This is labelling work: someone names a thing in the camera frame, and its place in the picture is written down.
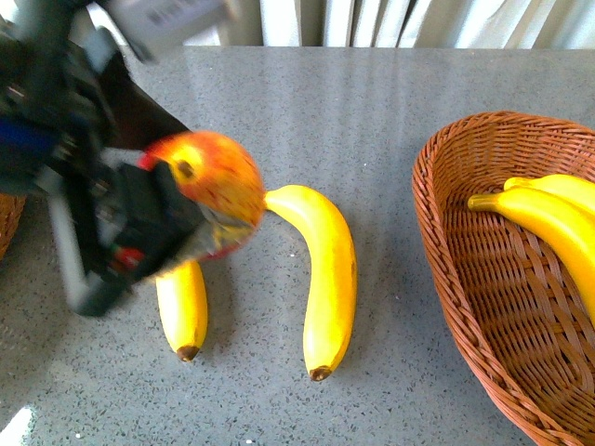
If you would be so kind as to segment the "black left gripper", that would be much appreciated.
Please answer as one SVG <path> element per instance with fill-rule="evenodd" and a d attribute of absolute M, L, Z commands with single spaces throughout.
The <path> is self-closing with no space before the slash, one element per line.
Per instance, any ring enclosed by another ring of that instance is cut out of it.
<path fill-rule="evenodd" d="M 164 162 L 147 171 L 104 159 L 111 146 L 144 151 L 188 130 L 131 79 L 110 32 L 76 44 L 2 30 L 1 189 L 46 196 L 75 313 L 101 316 L 133 283 L 223 256 L 254 232 L 185 197 Z"/>

